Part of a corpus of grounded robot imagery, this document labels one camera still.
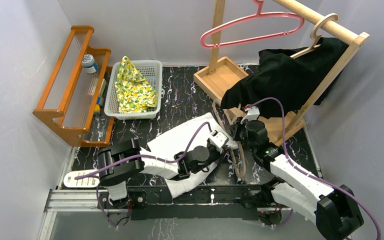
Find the white cloth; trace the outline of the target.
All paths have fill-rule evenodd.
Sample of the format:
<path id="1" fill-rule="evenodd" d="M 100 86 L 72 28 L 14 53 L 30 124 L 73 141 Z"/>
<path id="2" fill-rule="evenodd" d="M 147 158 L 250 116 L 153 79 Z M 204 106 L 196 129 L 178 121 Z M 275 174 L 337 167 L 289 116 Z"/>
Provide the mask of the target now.
<path id="1" fill-rule="evenodd" d="M 212 131 L 223 132 L 211 113 L 188 120 L 148 142 L 151 160 L 158 166 L 172 167 L 174 173 L 164 173 L 172 198 L 190 192 L 216 168 L 220 153 L 210 144 Z"/>

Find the black skirt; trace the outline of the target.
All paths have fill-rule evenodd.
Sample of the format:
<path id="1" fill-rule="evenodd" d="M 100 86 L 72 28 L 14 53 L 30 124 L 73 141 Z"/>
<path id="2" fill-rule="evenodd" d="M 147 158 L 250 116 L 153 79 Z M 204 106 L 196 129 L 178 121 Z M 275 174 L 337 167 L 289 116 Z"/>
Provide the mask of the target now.
<path id="1" fill-rule="evenodd" d="M 333 37 L 321 38 L 318 45 L 297 58 L 292 55 L 300 48 L 259 51 L 257 70 L 224 93 L 221 108 L 251 105 L 264 99 L 257 107 L 266 119 L 299 110 L 348 48 L 348 44 Z"/>

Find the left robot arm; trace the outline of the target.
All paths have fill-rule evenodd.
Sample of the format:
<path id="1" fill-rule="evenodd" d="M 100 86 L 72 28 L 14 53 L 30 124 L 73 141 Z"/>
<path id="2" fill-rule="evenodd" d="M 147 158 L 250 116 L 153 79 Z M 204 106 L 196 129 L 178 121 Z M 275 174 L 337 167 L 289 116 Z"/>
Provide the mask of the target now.
<path id="1" fill-rule="evenodd" d="M 142 149 L 136 140 L 128 140 L 100 150 L 98 169 L 92 173 L 110 194 L 110 202 L 117 208 L 129 203 L 127 181 L 137 174 L 157 175 L 165 179 L 172 198 L 195 189 L 215 170 L 218 161 L 238 144 L 221 132 L 214 136 L 196 136 L 185 150 L 176 151 L 174 143 L 168 150 L 154 155 Z"/>

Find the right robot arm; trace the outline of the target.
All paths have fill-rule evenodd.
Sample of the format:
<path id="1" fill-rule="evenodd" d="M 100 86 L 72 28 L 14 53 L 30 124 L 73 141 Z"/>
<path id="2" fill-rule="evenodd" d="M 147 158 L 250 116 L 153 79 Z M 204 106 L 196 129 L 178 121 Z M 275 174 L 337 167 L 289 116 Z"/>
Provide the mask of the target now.
<path id="1" fill-rule="evenodd" d="M 269 141 L 263 122 L 237 120 L 228 132 L 251 151 L 259 166 L 275 176 L 261 187 L 266 206 L 290 207 L 314 223 L 326 240 L 344 240 L 364 225 L 353 191 L 344 184 L 323 182 L 292 160 L 283 148 Z"/>

